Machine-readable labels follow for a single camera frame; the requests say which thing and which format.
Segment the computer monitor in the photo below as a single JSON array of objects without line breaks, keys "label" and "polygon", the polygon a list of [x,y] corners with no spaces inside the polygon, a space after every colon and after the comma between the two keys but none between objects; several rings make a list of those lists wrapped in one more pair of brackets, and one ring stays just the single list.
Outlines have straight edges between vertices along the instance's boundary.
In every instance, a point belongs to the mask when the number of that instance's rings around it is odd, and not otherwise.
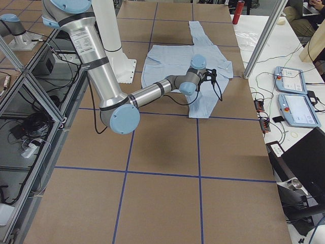
[{"label": "computer monitor", "polygon": [[325,133],[314,128],[282,158],[316,201],[325,204]]}]

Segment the metal post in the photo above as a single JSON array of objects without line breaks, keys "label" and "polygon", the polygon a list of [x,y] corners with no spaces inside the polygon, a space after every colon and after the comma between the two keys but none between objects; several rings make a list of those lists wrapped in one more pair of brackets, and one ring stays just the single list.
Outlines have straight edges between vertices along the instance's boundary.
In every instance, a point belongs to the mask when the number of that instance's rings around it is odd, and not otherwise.
[{"label": "metal post", "polygon": [[274,26],[276,25],[276,22],[278,21],[285,5],[286,5],[287,0],[278,0],[274,6],[274,9],[262,31],[261,37],[259,38],[257,45],[254,49],[254,52],[252,54],[252,56],[250,57],[250,60],[248,62],[248,65],[245,69],[244,75],[243,77],[245,79],[248,79],[250,74],[252,73],[256,62],[259,58],[259,56],[261,55],[272,31]]},{"label": "metal post", "polygon": [[24,70],[24,65],[20,62],[20,60],[16,57],[10,47],[6,44],[2,36],[0,36],[0,49],[16,69],[20,70],[21,72]]}]

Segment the red bottle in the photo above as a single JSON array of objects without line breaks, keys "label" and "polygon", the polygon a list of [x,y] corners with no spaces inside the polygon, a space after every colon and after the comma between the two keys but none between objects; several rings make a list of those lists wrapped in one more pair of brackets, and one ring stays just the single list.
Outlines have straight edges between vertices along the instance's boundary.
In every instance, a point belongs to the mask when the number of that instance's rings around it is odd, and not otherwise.
[{"label": "red bottle", "polygon": [[233,18],[233,24],[237,24],[239,20],[239,16],[242,14],[243,7],[244,7],[245,1],[239,0],[237,2],[234,18]]}]

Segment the white desk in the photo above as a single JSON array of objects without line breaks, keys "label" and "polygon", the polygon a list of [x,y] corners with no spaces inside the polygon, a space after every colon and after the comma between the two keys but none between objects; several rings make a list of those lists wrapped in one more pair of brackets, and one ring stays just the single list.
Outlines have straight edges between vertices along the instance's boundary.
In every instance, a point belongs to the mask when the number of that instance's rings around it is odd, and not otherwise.
[{"label": "white desk", "polygon": [[[239,22],[237,25],[234,25],[234,29],[236,33],[253,33],[256,34],[258,37],[263,31],[263,28],[268,20],[267,16],[248,16],[248,15],[242,15],[240,16]],[[244,62],[244,65],[247,65],[247,62],[249,61],[252,51],[250,48],[245,47],[244,39],[237,37],[239,46],[241,47],[241,55]],[[278,57],[278,56],[286,56],[287,54],[290,54],[294,52],[297,48],[300,48],[297,52],[295,52],[292,56],[289,55],[287,57]],[[264,91],[262,89],[259,89],[257,87],[256,83],[256,77],[258,80],[259,87],[262,87],[266,90],[273,90],[274,87],[274,76],[271,74],[261,74],[262,72],[269,72],[274,73],[274,69],[276,66],[286,66],[291,68],[297,68],[301,69],[303,71],[308,71],[310,69],[314,68],[314,65],[312,63],[304,63],[300,60],[299,54],[303,48],[301,47],[301,44],[296,37],[294,31],[291,29],[290,25],[286,21],[285,25],[276,25],[268,42],[265,46],[260,58],[259,62],[263,60],[267,60],[271,57],[278,57],[275,59],[270,59],[266,62],[257,63],[252,74],[249,77],[249,85],[252,88],[252,92],[254,92],[256,89],[257,92],[262,93],[265,98],[271,97],[271,94],[267,91]],[[307,83],[321,83],[323,82],[322,78],[318,74],[316,69],[313,69],[311,71],[305,72],[304,77]],[[319,97],[319,99],[325,103],[325,85],[308,85],[308,90],[312,90],[315,92],[315,95]],[[266,110],[266,113],[270,116],[270,118],[280,116],[280,109],[277,102],[277,96],[279,92],[274,89],[273,90],[274,97],[273,99],[266,99],[264,103],[264,108]],[[325,106],[321,104],[317,104],[316,107],[320,110],[325,109]],[[321,129],[325,130],[325,114],[324,113],[317,113],[317,116],[322,124]],[[305,136],[311,129],[308,128],[295,128],[290,127],[286,122],[282,122],[284,125],[284,129],[286,132],[286,137],[284,142],[282,143],[282,147],[284,150],[287,150],[292,145],[294,145],[297,141],[299,141],[303,136]],[[274,127],[273,125],[270,125],[271,132],[266,133],[265,135],[265,143],[280,140],[281,133],[280,131]],[[300,238],[305,238],[304,243],[308,243],[309,238],[312,234],[312,231],[310,231],[307,235],[307,237],[301,236],[298,234],[296,229],[292,226],[288,226],[290,230],[290,235],[293,243],[297,243]],[[317,232],[313,238],[313,244],[321,244],[324,243],[325,240],[325,226],[320,226],[317,229]]]}]

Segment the sticker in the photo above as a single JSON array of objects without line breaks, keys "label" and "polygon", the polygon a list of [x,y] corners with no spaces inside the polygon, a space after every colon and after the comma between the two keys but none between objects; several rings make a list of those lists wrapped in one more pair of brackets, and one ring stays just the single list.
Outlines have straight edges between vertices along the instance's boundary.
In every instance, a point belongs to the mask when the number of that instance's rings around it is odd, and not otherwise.
[{"label": "sticker", "polygon": [[278,158],[281,157],[281,155],[283,154],[283,151],[278,144],[272,144],[271,148],[273,149],[273,152],[275,153],[275,155]]},{"label": "sticker", "polygon": [[71,36],[71,40],[73,41],[75,48],[80,56],[95,51],[91,37],[86,31],[79,32]]}]

